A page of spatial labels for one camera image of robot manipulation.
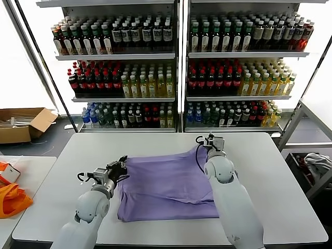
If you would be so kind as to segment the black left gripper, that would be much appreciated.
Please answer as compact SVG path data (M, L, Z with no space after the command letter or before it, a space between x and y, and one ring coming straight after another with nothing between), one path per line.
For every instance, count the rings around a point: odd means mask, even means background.
M114 162L107 166L107 176L112 181L119 181L120 177L124 173L128 172L128 169L124 163L126 163L128 156L122 156L119 158L118 162Z

